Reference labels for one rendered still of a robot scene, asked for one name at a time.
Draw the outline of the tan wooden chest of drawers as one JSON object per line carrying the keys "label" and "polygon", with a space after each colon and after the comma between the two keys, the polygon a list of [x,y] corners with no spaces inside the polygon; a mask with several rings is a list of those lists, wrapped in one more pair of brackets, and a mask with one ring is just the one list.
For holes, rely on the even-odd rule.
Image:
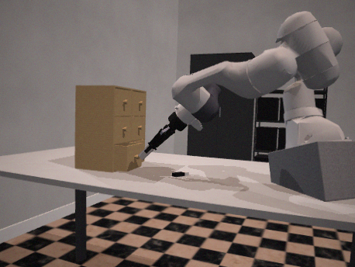
{"label": "tan wooden chest of drawers", "polygon": [[[132,93],[131,114],[115,114],[115,89],[129,90]],[[116,85],[76,85],[75,93],[75,168],[100,171],[114,171],[114,144],[144,140],[131,140],[132,116],[145,117],[145,114],[132,114],[133,91],[146,94],[146,91]],[[130,140],[114,143],[115,116],[130,116]]]}

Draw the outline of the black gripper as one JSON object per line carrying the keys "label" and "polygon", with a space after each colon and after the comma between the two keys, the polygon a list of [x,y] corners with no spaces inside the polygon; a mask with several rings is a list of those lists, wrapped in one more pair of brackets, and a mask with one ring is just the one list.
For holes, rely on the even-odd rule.
{"label": "black gripper", "polygon": [[173,112],[168,117],[168,120],[170,123],[165,125],[163,129],[160,129],[157,135],[148,143],[149,145],[138,154],[141,160],[144,160],[153,150],[156,150],[156,147],[159,147],[167,138],[174,134],[176,128],[182,131],[188,125],[178,118],[176,112]]}

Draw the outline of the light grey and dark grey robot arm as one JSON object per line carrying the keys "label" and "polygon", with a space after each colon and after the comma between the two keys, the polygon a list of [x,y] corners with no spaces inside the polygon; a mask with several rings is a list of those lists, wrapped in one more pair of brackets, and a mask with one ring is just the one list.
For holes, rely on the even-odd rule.
{"label": "light grey and dark grey robot arm", "polygon": [[218,85],[256,99],[295,77],[283,93],[285,149],[316,141],[352,141],[315,107],[314,90],[329,87],[339,77],[336,55],[343,45],[340,33],[332,27],[322,28],[310,12],[304,11],[289,16],[277,38],[279,47],[252,60],[224,61],[180,77],[171,89],[172,98],[180,103],[175,106],[178,118],[200,131],[200,122],[210,122],[219,113],[222,91]]}

